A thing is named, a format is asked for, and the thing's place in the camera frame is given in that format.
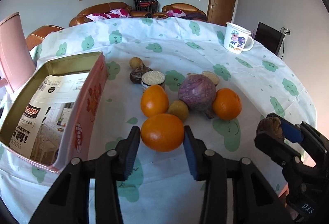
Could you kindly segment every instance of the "white mug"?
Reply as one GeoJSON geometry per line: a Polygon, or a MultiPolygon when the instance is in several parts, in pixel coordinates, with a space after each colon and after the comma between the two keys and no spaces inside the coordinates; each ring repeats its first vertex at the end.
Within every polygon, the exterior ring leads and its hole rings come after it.
{"type": "Polygon", "coordinates": [[[254,40],[250,35],[251,31],[227,22],[224,48],[233,53],[249,51],[254,46],[254,40]]]}

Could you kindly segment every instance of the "floral cushion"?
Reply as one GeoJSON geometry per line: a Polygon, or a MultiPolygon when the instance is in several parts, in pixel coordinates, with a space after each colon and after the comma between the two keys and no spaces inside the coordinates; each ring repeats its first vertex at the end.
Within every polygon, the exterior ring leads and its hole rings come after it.
{"type": "Polygon", "coordinates": [[[86,17],[93,21],[109,19],[109,17],[106,14],[90,14],[87,15],[86,17]]]}
{"type": "Polygon", "coordinates": [[[108,14],[110,14],[110,13],[117,14],[117,15],[121,16],[122,18],[129,18],[129,17],[131,17],[129,15],[129,13],[125,9],[123,9],[123,8],[111,10],[111,11],[108,12],[108,14]]]}
{"type": "Polygon", "coordinates": [[[127,13],[127,15],[128,16],[122,16],[120,14],[115,14],[115,13],[109,12],[109,13],[106,13],[106,14],[90,14],[90,15],[87,15],[86,17],[93,20],[93,21],[98,21],[98,20],[104,20],[104,19],[129,18],[129,17],[131,17],[128,13],[127,13]]]}
{"type": "Polygon", "coordinates": [[[182,17],[182,16],[186,16],[186,14],[182,10],[180,10],[180,9],[174,9],[174,10],[167,11],[167,14],[170,17],[182,17]]]}

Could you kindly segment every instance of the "white tablecloth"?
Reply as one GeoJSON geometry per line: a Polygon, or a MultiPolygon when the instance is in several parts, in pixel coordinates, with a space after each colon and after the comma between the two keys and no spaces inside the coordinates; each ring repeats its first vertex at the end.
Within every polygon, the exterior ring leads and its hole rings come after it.
{"type": "MultiPolygon", "coordinates": [[[[237,55],[223,48],[223,34],[225,27],[178,18],[86,23],[48,35],[36,51],[37,67],[55,56],[103,51],[109,77],[97,111],[89,159],[115,147],[128,136],[132,125],[141,127],[146,120],[139,107],[141,86],[129,80],[130,58],[138,56],[153,70],[166,74],[170,102],[177,99],[179,84],[187,73],[215,72],[220,77],[217,89],[231,88],[240,96],[241,114],[227,122],[191,112],[185,125],[225,158],[250,157],[279,193],[286,182],[280,167],[254,146],[257,124],[268,113],[276,112],[294,124],[306,121],[316,126],[314,104],[289,67],[260,43],[237,55]]],[[[4,96],[0,124],[18,92],[4,96]]],[[[28,223],[56,177],[0,146],[1,197],[21,224],[28,223]]],[[[182,145],[159,153],[141,142],[133,174],[126,182],[118,182],[124,222],[198,223],[203,184],[190,175],[182,145]]],[[[93,192],[89,201],[93,206],[93,192]]]]}

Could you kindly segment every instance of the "tangerine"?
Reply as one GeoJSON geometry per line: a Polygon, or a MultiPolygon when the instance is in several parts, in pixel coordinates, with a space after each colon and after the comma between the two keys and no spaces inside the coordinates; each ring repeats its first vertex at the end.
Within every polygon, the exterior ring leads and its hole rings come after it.
{"type": "Polygon", "coordinates": [[[240,97],[229,88],[222,88],[216,92],[213,110],[223,120],[236,118],[242,110],[240,97]]]}
{"type": "Polygon", "coordinates": [[[143,123],[140,135],[143,143],[152,150],[169,152],[184,140],[183,122],[171,114],[157,114],[143,123]]]}
{"type": "Polygon", "coordinates": [[[140,108],[147,117],[167,112],[168,105],[168,96],[159,85],[148,87],[140,100],[140,108]]]}

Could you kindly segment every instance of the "leather sofa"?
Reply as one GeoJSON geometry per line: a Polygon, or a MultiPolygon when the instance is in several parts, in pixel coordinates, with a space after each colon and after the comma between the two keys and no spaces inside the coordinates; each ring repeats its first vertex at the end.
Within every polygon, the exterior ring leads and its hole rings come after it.
{"type": "MultiPolygon", "coordinates": [[[[186,14],[187,13],[201,13],[202,15],[206,16],[204,11],[199,10],[198,8],[196,8],[193,5],[189,5],[187,3],[173,3],[171,5],[165,5],[164,7],[162,7],[162,12],[154,13],[152,15],[152,17],[153,18],[167,18],[169,16],[166,12],[173,10],[173,9],[180,9],[186,14]]],[[[205,22],[203,19],[199,19],[199,18],[194,18],[193,20],[199,20],[199,21],[205,22]]]]}
{"type": "Polygon", "coordinates": [[[82,10],[76,17],[74,17],[70,21],[70,27],[81,25],[84,23],[92,22],[91,19],[87,18],[87,15],[90,14],[104,14],[114,9],[125,9],[132,17],[150,17],[150,12],[137,12],[133,11],[131,6],[127,5],[124,2],[116,1],[116,2],[108,2],[102,3],[100,5],[94,5],[82,10]]]}
{"type": "Polygon", "coordinates": [[[41,44],[44,38],[49,33],[56,32],[62,29],[64,28],[53,25],[44,25],[42,27],[39,27],[25,38],[28,50],[31,51],[35,46],[41,44]]]}

